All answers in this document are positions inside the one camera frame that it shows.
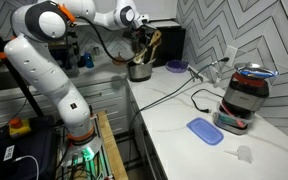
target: plug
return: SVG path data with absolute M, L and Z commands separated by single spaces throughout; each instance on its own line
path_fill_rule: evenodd
M 200 109 L 201 112 L 203 113 L 212 113 L 212 110 L 211 109 Z
M 14 159 L 13 162 L 17 162 L 17 161 L 20 161 L 22 159 L 23 159 L 23 157 L 19 157 L 19 158 Z
M 198 73 L 194 72 L 190 67 L 187 70 L 190 71 L 190 73 L 191 73 L 191 75 L 193 77 L 195 77 L 196 79 L 199 79 L 199 80 L 201 80 L 203 82 L 203 77 L 202 76 L 198 75 Z
M 230 60 L 230 58 L 228 58 L 228 57 L 225 57 L 225 58 L 223 58 L 223 59 L 221 59 L 221 60 L 219 60 L 220 62 L 228 62 Z

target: white countertop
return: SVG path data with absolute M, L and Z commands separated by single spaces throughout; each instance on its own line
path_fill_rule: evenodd
M 159 67 L 153 69 L 150 80 L 129 84 L 142 108 L 175 91 L 189 78 L 188 71 L 174 74 Z M 214 125 L 212 114 L 197 111 L 190 99 L 201 88 L 225 93 L 208 82 L 191 81 L 176 97 L 141 112 L 168 179 L 288 179 L 288 136 L 260 116 L 255 115 L 253 125 L 242 136 L 220 129 L 224 139 L 215 146 L 206 144 L 186 127 L 197 117 Z M 194 98 L 200 108 L 210 108 L 212 112 L 220 99 L 205 91 Z M 252 163 L 225 152 L 236 152 L 241 145 L 251 149 Z
M 114 65 L 107 56 L 103 56 L 93 63 L 93 68 L 79 68 L 80 73 L 78 77 L 70 78 L 75 86 L 102 83 L 115 79 L 122 79 L 126 76 L 126 66 Z

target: red emergency stop button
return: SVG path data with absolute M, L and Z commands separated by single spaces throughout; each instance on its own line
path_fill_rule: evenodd
M 10 126 L 14 129 L 18 129 L 23 126 L 23 123 L 20 118 L 13 118 L 10 120 Z

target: blue container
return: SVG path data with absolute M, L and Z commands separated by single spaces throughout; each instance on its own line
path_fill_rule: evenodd
M 187 70 L 188 62 L 172 60 L 165 65 L 166 69 L 172 73 L 183 73 Z
M 186 126 L 209 145 L 217 145 L 224 138 L 221 131 L 203 118 L 196 118 Z
M 94 63 L 92 59 L 92 55 L 90 53 L 84 53 L 84 59 L 85 59 L 85 66 L 88 68 L 93 68 Z

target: bottle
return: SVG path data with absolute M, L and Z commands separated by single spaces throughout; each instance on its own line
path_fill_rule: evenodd
M 85 52 L 84 53 L 84 59 L 85 59 L 85 66 L 88 68 L 93 68 L 94 63 L 92 60 L 92 55 L 90 53 Z
M 94 47 L 93 48 L 93 51 L 92 51 L 92 58 L 93 58 L 93 61 L 97 61 L 98 60 L 98 57 L 100 56 L 100 49 L 98 47 Z

